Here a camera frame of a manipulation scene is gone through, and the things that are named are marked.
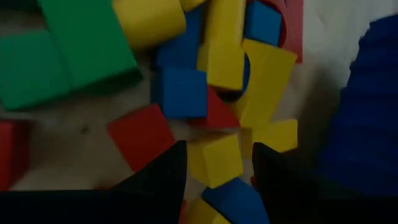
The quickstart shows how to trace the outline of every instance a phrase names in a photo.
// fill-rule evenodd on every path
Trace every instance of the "toy block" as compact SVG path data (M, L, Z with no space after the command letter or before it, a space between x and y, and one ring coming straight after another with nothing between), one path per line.
M242 90L244 51L238 45L207 42L199 48L197 69L206 72L211 86Z
M179 0L113 0L113 8L134 50L155 46L185 32Z
M242 152L246 159L252 158L253 144L261 142L277 152L297 148L297 120L290 119L271 123L264 127L242 129Z
M150 105L109 123L108 133L134 172L175 142L158 105Z
M248 4L257 0L248 0ZM297 63L303 61L303 9L304 0L260 0L282 15L279 46L295 52Z
M159 47L155 66L196 69L203 10L199 6L185 13L187 31Z
M231 223L269 223L261 196L239 178L216 189L207 188L201 196Z
M267 124L276 110L297 56L255 40L243 40L250 60L249 85L244 95L231 105L241 127Z
M152 79L153 103L166 118L204 118L207 114L206 74L196 70L163 68Z
M46 30L0 37L0 49L0 98L5 109L26 109L69 94L67 69Z
M240 46L245 8L246 0L210 1L206 18L205 43L215 41Z
M187 214L187 224L229 224L221 214L198 198Z
M206 0L180 0L181 6L185 12L192 11Z
M94 88L95 84L114 83L118 78L131 85L142 80L111 1L39 0L39 3L70 71L73 89Z
M244 38L278 46L282 16L259 1L250 2L246 8Z
M188 142L192 177L216 188L243 173L237 134L212 134Z
M188 124L202 128L239 128L240 123L235 114L217 96L211 86L207 87L207 117L192 119Z
M29 168L30 125L0 121L0 190L9 190Z

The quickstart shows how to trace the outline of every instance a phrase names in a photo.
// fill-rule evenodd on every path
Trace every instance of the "red cube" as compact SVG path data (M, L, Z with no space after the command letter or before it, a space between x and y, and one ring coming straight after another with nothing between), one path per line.
M0 121L0 190L9 190L29 168L30 124Z
M108 133L134 172L175 143L158 105L150 105L109 123Z

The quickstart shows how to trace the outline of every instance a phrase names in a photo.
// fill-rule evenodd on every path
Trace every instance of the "red triangular block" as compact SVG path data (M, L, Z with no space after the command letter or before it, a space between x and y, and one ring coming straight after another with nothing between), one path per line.
M235 114L210 86L207 86L207 118L191 119L188 124L203 128L239 128L241 126Z

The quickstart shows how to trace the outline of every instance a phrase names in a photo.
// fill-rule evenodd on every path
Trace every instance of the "red block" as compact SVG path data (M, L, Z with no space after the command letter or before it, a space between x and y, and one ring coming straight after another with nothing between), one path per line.
M108 133L134 172L175 142L158 105L150 105L109 123Z
M248 0L262 1L282 14L279 46L295 52L297 63L303 62L303 8L304 0Z
M0 190L9 190L29 168L30 124L0 121Z
M207 97L207 117L191 119L188 124L202 128L239 128L241 126L235 114L210 86L207 87Z

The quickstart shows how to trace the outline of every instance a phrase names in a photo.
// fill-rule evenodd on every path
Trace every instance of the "blue block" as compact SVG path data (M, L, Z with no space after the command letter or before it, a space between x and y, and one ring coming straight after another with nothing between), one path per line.
M168 119L205 118L206 73L184 68L163 68L151 83L151 101Z
M196 69L203 8L201 5L185 13L186 32L159 47L155 67Z
M278 46L282 15L259 1L246 7L244 37Z
M207 188L201 196L231 223L269 223L261 196L239 178L216 189Z

